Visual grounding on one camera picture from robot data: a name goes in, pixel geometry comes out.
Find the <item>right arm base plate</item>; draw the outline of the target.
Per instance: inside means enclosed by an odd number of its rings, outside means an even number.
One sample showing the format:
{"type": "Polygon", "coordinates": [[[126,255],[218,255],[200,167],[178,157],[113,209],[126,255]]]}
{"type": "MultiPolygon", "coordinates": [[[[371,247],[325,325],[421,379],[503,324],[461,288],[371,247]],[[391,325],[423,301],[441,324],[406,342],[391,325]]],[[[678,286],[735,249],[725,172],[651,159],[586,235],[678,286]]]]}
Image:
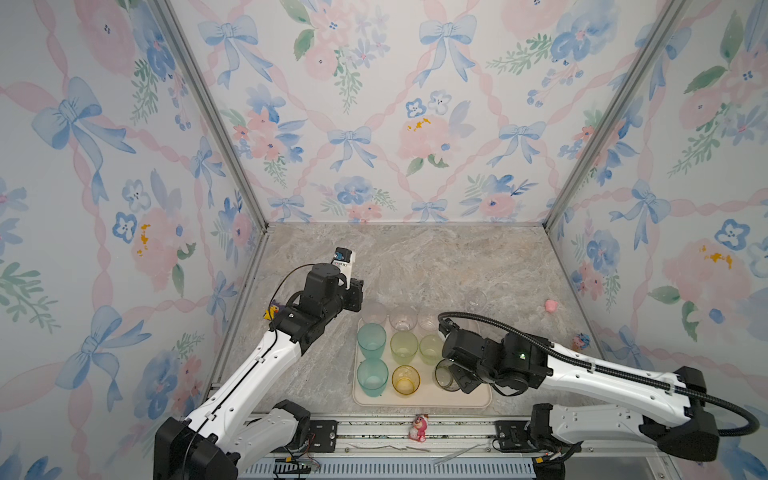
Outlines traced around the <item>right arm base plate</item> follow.
{"type": "Polygon", "coordinates": [[[580,443],[561,441],[554,436],[551,427],[529,420],[500,420],[494,423],[494,428],[494,448],[502,453],[565,455],[582,450],[580,443]]]}

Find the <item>teal cup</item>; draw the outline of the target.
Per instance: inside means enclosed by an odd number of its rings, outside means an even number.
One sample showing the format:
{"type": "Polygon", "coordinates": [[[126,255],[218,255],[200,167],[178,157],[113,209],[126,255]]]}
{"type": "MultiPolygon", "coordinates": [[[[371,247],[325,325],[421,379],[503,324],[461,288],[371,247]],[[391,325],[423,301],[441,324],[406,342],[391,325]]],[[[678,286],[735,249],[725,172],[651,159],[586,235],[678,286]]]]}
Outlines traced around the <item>teal cup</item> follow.
{"type": "Polygon", "coordinates": [[[387,342],[387,333],[378,323],[366,323],[357,332],[358,347],[366,359],[380,359],[387,342]]]}
{"type": "Polygon", "coordinates": [[[358,385],[368,397],[382,395],[389,382],[387,364],[379,358],[366,358],[357,368],[358,385]]]}

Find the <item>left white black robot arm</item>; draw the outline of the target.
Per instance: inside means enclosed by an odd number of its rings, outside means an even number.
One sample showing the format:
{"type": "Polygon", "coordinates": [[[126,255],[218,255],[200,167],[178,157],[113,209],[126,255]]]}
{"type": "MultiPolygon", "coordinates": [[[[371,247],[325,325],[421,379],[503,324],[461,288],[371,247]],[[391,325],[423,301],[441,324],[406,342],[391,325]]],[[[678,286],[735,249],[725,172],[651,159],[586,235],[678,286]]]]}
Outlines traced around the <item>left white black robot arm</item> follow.
{"type": "Polygon", "coordinates": [[[250,421],[257,404],[294,367],[342,311],[358,312],[363,281],[353,278],[352,251],[339,248],[313,265],[304,288],[270,321],[252,354],[200,407],[166,420],[155,435],[153,478],[236,479],[267,454],[304,445],[311,414],[284,400],[250,421]]]}

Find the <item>clear textured cup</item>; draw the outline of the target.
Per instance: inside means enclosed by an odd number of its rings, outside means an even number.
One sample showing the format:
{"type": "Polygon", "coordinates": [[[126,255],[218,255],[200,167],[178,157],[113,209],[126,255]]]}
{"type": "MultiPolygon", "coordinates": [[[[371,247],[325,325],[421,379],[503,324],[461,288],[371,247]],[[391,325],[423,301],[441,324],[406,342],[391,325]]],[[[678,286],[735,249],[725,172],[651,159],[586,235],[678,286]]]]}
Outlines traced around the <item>clear textured cup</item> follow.
{"type": "Polygon", "coordinates": [[[389,310],[378,301],[366,301],[361,310],[361,317],[366,324],[383,325],[389,320],[389,310]]]}

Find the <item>clear smooth cup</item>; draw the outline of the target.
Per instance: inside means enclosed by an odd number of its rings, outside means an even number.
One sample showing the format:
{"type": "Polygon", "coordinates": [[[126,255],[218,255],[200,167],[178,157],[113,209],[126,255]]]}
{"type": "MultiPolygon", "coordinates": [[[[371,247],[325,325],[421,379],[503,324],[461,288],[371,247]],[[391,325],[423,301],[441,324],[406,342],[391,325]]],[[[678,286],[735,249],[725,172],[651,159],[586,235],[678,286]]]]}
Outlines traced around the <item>clear smooth cup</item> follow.
{"type": "Polygon", "coordinates": [[[394,307],[389,314],[389,323],[395,331],[411,331],[418,324],[418,310],[411,305],[394,307]]]}

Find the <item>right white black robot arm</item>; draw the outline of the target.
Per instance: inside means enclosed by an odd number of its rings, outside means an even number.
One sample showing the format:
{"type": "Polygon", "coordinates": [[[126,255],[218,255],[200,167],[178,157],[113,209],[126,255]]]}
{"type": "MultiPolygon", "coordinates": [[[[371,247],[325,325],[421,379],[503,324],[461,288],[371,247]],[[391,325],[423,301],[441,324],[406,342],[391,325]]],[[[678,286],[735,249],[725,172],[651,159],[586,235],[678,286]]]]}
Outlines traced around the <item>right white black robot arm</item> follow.
{"type": "Polygon", "coordinates": [[[701,400],[677,393],[686,372],[677,374],[617,367],[578,354],[543,337],[508,333],[502,340],[483,338],[450,321],[439,327],[442,356],[464,393],[481,384],[515,397],[541,387],[588,396],[593,406],[534,406],[524,429],[540,451],[567,455],[587,441],[636,441],[653,444],[684,460],[712,462],[720,436],[701,400]]]}

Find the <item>yellow amber cup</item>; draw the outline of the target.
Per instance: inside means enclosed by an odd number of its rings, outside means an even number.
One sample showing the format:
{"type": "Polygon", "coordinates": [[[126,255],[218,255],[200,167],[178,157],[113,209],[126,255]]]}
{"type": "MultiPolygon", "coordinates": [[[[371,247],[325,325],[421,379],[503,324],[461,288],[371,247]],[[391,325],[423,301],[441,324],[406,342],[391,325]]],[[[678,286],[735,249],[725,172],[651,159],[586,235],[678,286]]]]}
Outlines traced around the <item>yellow amber cup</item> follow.
{"type": "Polygon", "coordinates": [[[391,382],[397,394],[410,396],[418,391],[421,376],[411,365],[400,365],[392,373],[391,382]]]}

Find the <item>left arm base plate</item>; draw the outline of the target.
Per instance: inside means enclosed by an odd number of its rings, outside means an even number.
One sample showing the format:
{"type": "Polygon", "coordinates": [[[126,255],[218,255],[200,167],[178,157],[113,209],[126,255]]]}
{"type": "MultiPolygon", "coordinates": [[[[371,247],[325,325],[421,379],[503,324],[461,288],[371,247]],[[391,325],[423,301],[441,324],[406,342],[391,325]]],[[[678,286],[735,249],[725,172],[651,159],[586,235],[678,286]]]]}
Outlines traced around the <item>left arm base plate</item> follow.
{"type": "Polygon", "coordinates": [[[334,453],[337,445],[336,420],[310,420],[302,431],[302,453],[334,453]]]}

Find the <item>smoky grey cup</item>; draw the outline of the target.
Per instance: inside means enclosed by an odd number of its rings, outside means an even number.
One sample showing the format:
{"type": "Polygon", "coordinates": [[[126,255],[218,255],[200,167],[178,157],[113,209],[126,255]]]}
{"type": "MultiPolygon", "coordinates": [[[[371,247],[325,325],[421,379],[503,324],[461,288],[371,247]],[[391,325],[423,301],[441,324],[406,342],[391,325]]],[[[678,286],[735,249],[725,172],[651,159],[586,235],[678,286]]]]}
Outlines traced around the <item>smoky grey cup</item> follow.
{"type": "Polygon", "coordinates": [[[435,384],[442,390],[447,392],[456,392],[461,389],[458,382],[454,378],[450,368],[452,362],[448,359],[440,360],[434,369],[433,379],[435,384]]]}

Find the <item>light green textured cup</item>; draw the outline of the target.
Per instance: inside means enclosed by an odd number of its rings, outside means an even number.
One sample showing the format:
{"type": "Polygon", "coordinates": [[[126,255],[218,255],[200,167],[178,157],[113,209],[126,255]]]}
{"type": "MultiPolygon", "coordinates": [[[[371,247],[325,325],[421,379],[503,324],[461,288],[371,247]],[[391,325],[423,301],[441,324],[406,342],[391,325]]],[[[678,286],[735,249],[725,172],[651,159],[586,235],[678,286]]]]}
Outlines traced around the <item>light green textured cup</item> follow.
{"type": "Polygon", "coordinates": [[[425,335],[419,342],[419,356],[426,365],[435,366],[442,359],[444,341],[438,334],[425,335]]]}
{"type": "Polygon", "coordinates": [[[397,331],[390,340],[390,350],[398,365],[412,362],[419,349],[419,340],[412,331],[397,331]]]}

